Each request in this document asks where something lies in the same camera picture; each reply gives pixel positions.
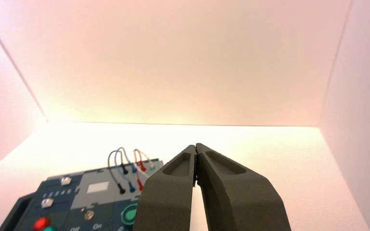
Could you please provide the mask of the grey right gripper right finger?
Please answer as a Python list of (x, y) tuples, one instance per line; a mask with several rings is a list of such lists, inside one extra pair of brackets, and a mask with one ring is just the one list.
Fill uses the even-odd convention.
[(209, 230), (291, 230), (284, 203), (265, 176), (202, 143), (196, 151)]

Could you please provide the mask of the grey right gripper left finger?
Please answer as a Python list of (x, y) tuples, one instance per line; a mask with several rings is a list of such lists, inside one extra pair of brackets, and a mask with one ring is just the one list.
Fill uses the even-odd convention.
[(190, 229), (195, 161), (196, 147), (189, 145), (146, 180), (133, 230)]

